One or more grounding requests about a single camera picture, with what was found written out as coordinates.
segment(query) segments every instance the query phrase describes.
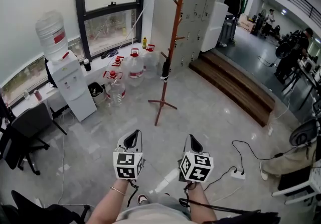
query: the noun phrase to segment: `yellow bottle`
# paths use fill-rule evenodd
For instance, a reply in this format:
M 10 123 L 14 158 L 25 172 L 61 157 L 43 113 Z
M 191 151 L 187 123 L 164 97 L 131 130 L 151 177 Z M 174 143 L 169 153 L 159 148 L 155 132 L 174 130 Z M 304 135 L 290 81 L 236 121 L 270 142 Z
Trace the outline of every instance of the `yellow bottle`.
M 142 48 L 146 49 L 146 47 L 147 47 L 147 39 L 146 37 L 144 37 L 144 39 L 142 40 Z

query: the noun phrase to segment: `gray pants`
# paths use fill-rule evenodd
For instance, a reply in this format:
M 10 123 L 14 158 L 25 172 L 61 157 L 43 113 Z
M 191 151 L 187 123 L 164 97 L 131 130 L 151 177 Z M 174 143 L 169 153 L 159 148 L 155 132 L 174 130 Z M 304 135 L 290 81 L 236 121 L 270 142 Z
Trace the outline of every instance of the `gray pants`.
M 262 171 L 272 175 L 284 175 L 304 169 L 315 162 L 316 142 L 308 148 L 298 148 L 291 154 L 284 154 L 279 158 L 263 161 Z
M 187 210 L 187 208 L 181 206 L 180 202 L 172 196 L 161 195 L 158 197 L 157 201 L 155 201 L 155 202 L 162 204 L 166 207 L 169 207 L 171 209 L 178 210 L 178 211 L 182 212 L 187 218 L 191 219 L 191 213 L 189 212 L 189 210 Z M 141 204 L 139 206 L 147 205 L 147 204 L 155 203 L 155 202 L 154 201 L 153 202 L 143 201 L 143 202 L 141 202 Z

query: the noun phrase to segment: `white water dispenser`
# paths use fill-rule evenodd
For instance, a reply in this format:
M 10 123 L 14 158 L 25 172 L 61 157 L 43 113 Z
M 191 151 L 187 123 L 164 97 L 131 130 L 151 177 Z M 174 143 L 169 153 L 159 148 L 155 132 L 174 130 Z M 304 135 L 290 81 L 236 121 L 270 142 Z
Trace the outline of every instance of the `white water dispenser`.
M 62 97 L 79 121 L 97 110 L 79 61 L 72 51 L 59 64 L 48 62 L 49 72 Z

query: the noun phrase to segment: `white stool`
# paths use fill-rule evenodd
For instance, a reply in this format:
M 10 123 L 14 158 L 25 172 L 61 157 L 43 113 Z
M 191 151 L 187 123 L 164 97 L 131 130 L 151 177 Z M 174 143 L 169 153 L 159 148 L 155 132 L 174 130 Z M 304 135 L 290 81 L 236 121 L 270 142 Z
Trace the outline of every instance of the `white stool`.
M 304 200 L 309 199 L 313 196 L 316 196 L 317 194 L 321 194 L 321 160 L 318 160 L 317 162 L 315 162 L 313 167 L 320 168 L 320 169 L 311 168 L 308 181 L 306 181 L 302 184 L 287 188 L 285 190 L 274 192 L 274 193 L 272 193 L 272 196 L 275 197 L 275 196 L 291 193 L 291 192 L 300 190 L 302 188 L 305 188 L 307 186 L 310 186 L 314 190 L 314 192 L 311 194 L 301 196 L 299 198 L 292 199 L 292 200 L 285 200 L 285 205 L 289 205 L 292 203 L 304 201 Z

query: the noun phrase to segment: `white cube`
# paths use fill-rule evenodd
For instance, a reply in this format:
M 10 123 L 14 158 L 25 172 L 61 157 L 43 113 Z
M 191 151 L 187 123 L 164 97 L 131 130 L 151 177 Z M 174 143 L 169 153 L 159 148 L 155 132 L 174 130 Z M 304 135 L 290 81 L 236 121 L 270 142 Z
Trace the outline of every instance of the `white cube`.
M 115 153 L 114 169 L 118 179 L 137 179 L 143 168 L 142 153 Z
M 206 182 L 214 168 L 213 157 L 186 152 L 180 169 L 184 178 L 189 181 Z

